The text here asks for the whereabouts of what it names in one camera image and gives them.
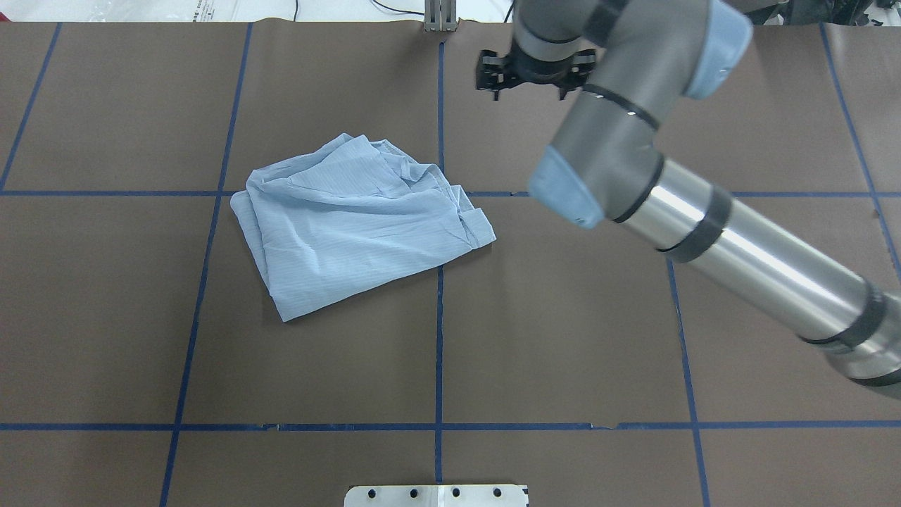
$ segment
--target metal plate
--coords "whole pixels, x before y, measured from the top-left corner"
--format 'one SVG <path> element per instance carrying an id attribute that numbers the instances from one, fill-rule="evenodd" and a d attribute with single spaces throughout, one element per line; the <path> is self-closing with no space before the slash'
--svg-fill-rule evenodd
<path id="1" fill-rule="evenodd" d="M 344 507 L 528 507 L 528 486 L 516 484 L 445 484 L 356 486 Z"/>

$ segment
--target light blue cloth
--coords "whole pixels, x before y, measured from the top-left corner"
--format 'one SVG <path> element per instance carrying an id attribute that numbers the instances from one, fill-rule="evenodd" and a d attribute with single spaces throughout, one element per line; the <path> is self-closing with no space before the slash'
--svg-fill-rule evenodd
<path id="1" fill-rule="evenodd" d="M 437 166 L 362 135 L 255 170 L 231 202 L 285 321 L 495 240 Z"/>

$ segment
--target blue tape grid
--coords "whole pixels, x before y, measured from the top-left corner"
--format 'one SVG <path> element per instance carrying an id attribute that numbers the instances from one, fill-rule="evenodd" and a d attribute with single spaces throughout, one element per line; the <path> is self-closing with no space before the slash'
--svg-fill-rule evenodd
<path id="1" fill-rule="evenodd" d="M 229 131 L 223 153 L 223 164 L 220 171 L 218 188 L 216 190 L 6 190 L 5 184 L 13 167 L 15 154 L 23 134 L 27 128 L 28 119 L 41 89 L 51 56 L 56 47 L 62 23 L 57 23 L 50 45 L 41 65 L 41 71 L 35 81 L 32 93 L 23 113 L 22 121 L 16 132 L 13 145 L 6 160 L 2 175 L 0 175 L 0 196 L 4 197 L 216 197 L 210 230 L 207 237 L 204 264 L 201 271 L 200 286 L 197 291 L 194 319 L 191 327 L 190 338 L 185 358 L 185 366 L 182 374 L 181 386 L 178 395 L 176 415 L 172 424 L 143 424 L 143 423 L 0 423 L 0 431 L 163 431 L 171 433 L 169 454 L 166 464 L 166 472 L 160 493 L 160 506 L 165 506 L 168 500 L 168 491 L 174 473 L 177 454 L 178 437 L 181 432 L 242 432 L 242 431 L 279 431 L 279 432 L 334 432 L 334 431 L 432 431 L 435 436 L 435 481 L 442 482 L 441 443 L 443 431 L 660 431 L 660 430 L 690 430 L 695 444 L 698 477 L 704 506 L 710 505 L 707 487 L 704 452 L 701 441 L 701 430 L 724 429 L 864 429 L 864 428 L 901 428 L 901 420 L 779 420 L 779 421 L 700 421 L 697 417 L 695 394 L 691 379 L 691 368 L 688 361 L 688 350 L 685 340 L 685 331 L 682 325 L 681 306 L 678 299 L 678 285 L 672 263 L 667 260 L 667 272 L 673 304 L 678 318 L 678 334 L 682 345 L 683 376 L 686 388 L 689 422 L 625 422 L 613 428 L 593 426 L 590 423 L 445 423 L 443 421 L 443 290 L 444 270 L 438 269 L 437 312 L 436 312 L 436 356 L 435 356 L 435 421 L 434 423 L 376 423 L 376 424 L 183 424 L 182 418 L 187 397 L 187 386 L 190 379 L 191 364 L 194 357 L 197 330 L 199 327 L 200 308 L 203 303 L 209 259 L 213 247 L 216 225 L 222 205 L 222 198 L 231 196 L 235 190 L 224 189 L 225 175 L 228 170 L 228 161 L 231 153 L 234 127 L 237 121 L 238 106 L 241 100 L 241 87 L 247 66 L 247 58 L 250 49 L 252 35 L 252 23 L 248 23 L 243 52 L 241 55 L 241 67 L 234 101 L 232 104 L 232 117 L 229 123 Z M 842 86 L 835 71 L 833 55 L 829 45 L 828 35 L 824 25 L 820 24 L 820 33 L 823 39 L 824 50 L 832 76 L 833 85 L 842 108 L 849 134 L 854 144 L 855 152 L 860 161 L 860 168 L 867 181 L 867 192 L 767 192 L 745 191 L 734 192 L 739 198 L 870 198 L 878 212 L 879 225 L 886 241 L 887 249 L 891 255 L 896 275 L 901 280 L 901 263 L 895 244 L 892 241 L 879 200 L 882 198 L 901 198 L 901 192 L 877 192 L 869 172 L 869 166 L 860 147 L 857 131 L 851 120 L 847 103 L 842 92 Z M 438 48 L 438 159 L 441 170 L 444 171 L 444 42 Z M 495 197 L 528 197 L 528 192 L 509 191 L 470 191 L 467 194 L 477 198 Z"/>

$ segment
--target black band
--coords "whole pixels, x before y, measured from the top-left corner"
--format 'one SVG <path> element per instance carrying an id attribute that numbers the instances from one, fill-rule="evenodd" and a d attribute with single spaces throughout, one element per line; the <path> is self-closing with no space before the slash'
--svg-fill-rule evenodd
<path id="1" fill-rule="evenodd" d="M 651 190 L 654 190 L 654 187 L 657 186 L 657 183 L 660 181 L 660 174 L 663 173 L 663 162 L 665 159 L 663 155 L 660 156 L 660 160 L 657 162 L 657 169 L 654 170 L 654 175 L 651 177 L 651 180 L 648 181 L 648 185 L 642 191 L 642 194 L 632 203 L 629 209 L 625 210 L 625 213 L 620 215 L 619 217 L 614 218 L 614 222 L 617 224 L 622 224 L 628 220 L 632 215 L 638 211 L 639 207 L 642 207 L 644 201 L 648 200 L 648 196 L 651 194 Z"/>
<path id="2" fill-rule="evenodd" d="M 713 185 L 710 205 L 695 230 L 688 233 L 676 246 L 658 252 L 666 254 L 674 263 L 690 263 L 700 257 L 723 233 L 732 213 L 732 201 L 733 197 L 729 192 Z"/>
<path id="3" fill-rule="evenodd" d="M 892 373 L 888 373 L 888 374 L 882 375 L 880 377 L 875 377 L 875 378 L 871 378 L 871 379 L 851 379 L 851 380 L 860 385 L 867 385 L 869 387 L 883 387 L 886 385 L 892 385 L 893 383 L 901 382 L 901 369 L 898 369 Z"/>
<path id="4" fill-rule="evenodd" d="M 655 131 L 660 129 L 660 122 L 657 121 L 657 118 L 655 118 L 653 115 L 651 115 L 651 113 L 648 113 L 628 98 L 623 97 L 622 95 L 614 91 L 610 91 L 607 88 L 599 87 L 598 85 L 593 85 L 591 83 L 586 83 L 582 86 L 582 89 L 588 93 L 593 93 L 601 98 L 605 98 L 610 102 L 618 105 L 619 107 L 625 109 L 629 113 L 638 116 L 648 125 L 650 125 L 651 128 Z"/>
<path id="5" fill-rule="evenodd" d="M 542 37 L 540 34 L 538 34 L 532 28 L 529 28 L 529 24 L 525 22 L 525 19 L 522 20 L 522 23 L 523 23 L 523 28 L 525 28 L 525 30 L 528 33 L 530 33 L 532 35 L 532 37 L 534 37 L 536 39 L 540 39 L 542 41 L 545 41 L 548 44 L 567 44 L 567 43 L 573 42 L 574 40 L 576 40 L 580 37 L 580 35 L 576 35 L 575 37 L 571 37 L 569 39 L 547 39 L 547 38 Z"/>
<path id="6" fill-rule="evenodd" d="M 523 51 L 516 41 L 510 46 L 510 54 L 506 56 L 510 68 L 522 80 L 539 85 L 554 83 L 566 77 L 572 66 L 571 59 L 561 61 L 544 61 L 532 57 Z"/>
<path id="7" fill-rule="evenodd" d="M 810 340 L 799 336 L 802 340 L 811 345 L 827 345 L 833 342 L 841 342 L 849 348 L 854 348 L 870 339 L 876 334 L 882 320 L 886 316 L 886 297 L 882 291 L 867 281 L 867 302 L 863 306 L 860 315 L 851 322 L 847 329 L 838 335 L 824 338 L 821 340 Z"/>
<path id="8" fill-rule="evenodd" d="M 588 17 L 585 28 L 582 29 L 585 38 L 603 48 L 628 3 L 629 0 L 600 0 L 597 2 L 597 7 Z"/>

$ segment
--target blue tape line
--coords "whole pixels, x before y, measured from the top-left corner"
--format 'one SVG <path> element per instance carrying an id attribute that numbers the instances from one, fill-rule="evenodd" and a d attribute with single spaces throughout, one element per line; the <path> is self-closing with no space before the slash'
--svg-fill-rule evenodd
<path id="1" fill-rule="evenodd" d="M 0 422 L 0 431 L 172 431 L 171 424 Z"/>
<path id="2" fill-rule="evenodd" d="M 676 285 L 676 272 L 673 263 L 667 261 L 667 274 L 669 276 L 669 292 L 676 307 L 676 320 L 678 322 L 678 339 L 682 345 L 682 374 L 685 379 L 685 392 L 688 397 L 688 414 L 691 417 L 692 438 L 695 441 L 695 460 L 697 461 L 697 476 L 701 485 L 701 500 L 704 507 L 710 507 L 710 491 L 707 487 L 707 472 L 704 465 L 704 449 L 701 446 L 701 432 L 697 426 L 697 409 L 695 406 L 695 388 L 691 381 L 691 366 L 688 364 L 688 345 L 685 340 L 685 327 L 682 324 L 682 305 L 678 300 L 678 286 Z"/>
<path id="3" fill-rule="evenodd" d="M 867 181 L 869 195 L 873 199 L 873 206 L 876 208 L 876 213 L 878 214 L 879 227 L 882 229 L 882 236 L 886 240 L 886 245 L 888 246 L 888 254 L 891 256 L 892 265 L 895 267 L 895 275 L 898 278 L 898 281 L 901 281 L 901 263 L 898 261 L 895 242 L 892 240 L 892 235 L 888 231 L 885 214 L 882 212 L 882 206 L 879 204 L 879 197 L 876 193 L 876 186 L 873 184 L 873 177 L 869 173 L 867 159 L 863 156 L 863 149 L 860 147 L 860 139 L 857 135 L 857 129 L 854 128 L 854 122 L 852 122 L 851 120 L 851 113 L 848 111 L 848 104 L 845 102 L 844 93 L 842 92 L 842 83 L 839 82 L 839 76 L 835 72 L 833 51 L 829 47 L 829 37 L 826 34 L 826 26 L 822 22 L 820 22 L 820 37 L 823 39 L 823 48 L 825 49 L 826 53 L 826 63 L 829 66 L 829 74 L 830 76 L 832 76 L 833 85 L 835 86 L 835 93 L 838 94 L 839 104 L 842 106 L 842 114 L 844 115 L 845 123 L 848 125 L 848 132 L 851 134 L 851 140 L 854 143 L 854 151 L 857 152 L 857 158 L 860 161 L 860 168 L 863 170 L 863 177 Z"/>
<path id="4" fill-rule="evenodd" d="M 435 322 L 435 483 L 443 481 L 441 426 L 444 423 L 444 266 L 438 266 Z"/>
<path id="5" fill-rule="evenodd" d="M 222 195 L 218 190 L 3 190 L 2 196 L 20 197 L 174 197 L 198 198 Z"/>
<path id="6" fill-rule="evenodd" d="M 732 192 L 736 198 L 868 198 L 868 192 Z"/>
<path id="7" fill-rule="evenodd" d="M 438 167 L 444 172 L 444 41 L 438 44 Z"/>
<path id="8" fill-rule="evenodd" d="M 279 431 L 434 431 L 431 422 L 364 424 L 279 424 Z"/>
<path id="9" fill-rule="evenodd" d="M 179 431 L 269 431 L 278 424 L 182 424 Z"/>
<path id="10" fill-rule="evenodd" d="M 159 495 L 159 507 L 166 507 L 168 491 L 172 484 L 172 471 L 175 467 L 175 457 L 178 450 L 178 434 L 182 417 L 185 413 L 185 399 L 187 397 L 187 384 L 191 377 L 191 365 L 194 362 L 194 350 L 197 342 L 197 330 L 200 327 L 200 308 L 204 302 L 206 292 L 206 280 L 210 267 L 210 253 L 213 251 L 213 239 L 216 234 L 216 225 L 219 221 L 219 210 L 222 207 L 222 191 L 225 186 L 225 174 L 228 171 L 228 160 L 232 150 L 232 138 L 234 137 L 234 125 L 238 119 L 238 105 L 241 103 L 241 88 L 244 83 L 244 71 L 247 68 L 247 55 L 250 49 L 250 37 L 253 34 L 253 23 L 247 23 L 247 32 L 244 36 L 244 50 L 241 54 L 241 67 L 238 70 L 238 83 L 234 90 L 232 102 L 232 118 L 229 120 L 228 136 L 225 139 L 223 153 L 223 165 L 219 172 L 219 195 L 213 204 L 213 218 L 210 220 L 210 232 L 206 237 L 206 250 L 204 252 L 204 265 L 200 272 L 200 286 L 197 289 L 197 300 L 194 305 L 194 319 L 191 323 L 191 335 L 187 341 L 187 353 L 185 354 L 185 368 L 181 375 L 181 387 L 178 390 L 178 403 L 175 412 L 175 427 L 172 429 L 172 439 L 169 442 L 168 459 L 166 460 L 166 473 L 163 476 L 162 491 Z"/>
<path id="11" fill-rule="evenodd" d="M 156 423 L 79 423 L 79 422 L 4 422 L 0 431 L 172 431 L 174 424 Z M 355 431 L 435 431 L 431 422 L 336 423 L 336 424 L 181 424 L 179 432 L 355 432 Z M 861 420 L 739 420 L 693 422 L 623 422 L 612 428 L 588 422 L 450 422 L 444 431 L 662 431 L 687 429 L 863 429 L 901 428 L 897 419 Z"/>
<path id="12" fill-rule="evenodd" d="M 0 190 L 3 190 L 3 188 L 6 186 L 6 180 L 9 178 L 9 171 L 13 168 L 15 153 L 19 150 L 19 143 L 22 141 L 22 136 L 25 133 L 25 126 L 28 124 L 28 117 L 32 114 L 34 101 L 38 98 L 38 91 L 41 90 L 41 83 L 43 83 L 44 81 L 44 75 L 47 74 L 47 67 L 50 65 L 50 57 L 53 55 L 53 49 L 56 48 L 56 42 L 59 39 L 59 32 L 61 30 L 62 23 L 57 23 L 56 30 L 53 31 L 53 37 L 50 39 L 50 46 L 47 48 L 47 54 L 44 55 L 44 62 L 43 64 L 41 64 L 41 72 L 38 73 L 38 78 L 34 81 L 32 95 L 28 97 L 28 104 L 25 106 L 25 112 L 22 115 L 22 121 L 19 122 L 19 130 L 15 132 L 13 146 L 9 150 L 9 156 L 6 157 L 6 165 L 3 167 L 3 175 L 0 175 Z"/>
<path id="13" fill-rule="evenodd" d="M 529 197 L 529 192 L 501 192 L 489 190 L 467 192 L 466 195 L 471 198 L 527 198 Z"/>
<path id="14" fill-rule="evenodd" d="M 588 422 L 448 422 L 448 431 L 565 431 L 595 429 Z"/>
<path id="15" fill-rule="evenodd" d="M 751 420 L 699 422 L 700 429 L 901 428 L 901 420 Z"/>
<path id="16" fill-rule="evenodd" d="M 438 167 L 444 172 L 444 41 L 438 44 Z M 438 266 L 438 293 L 435 311 L 435 483 L 444 482 L 442 468 L 444 422 L 444 266 Z"/>

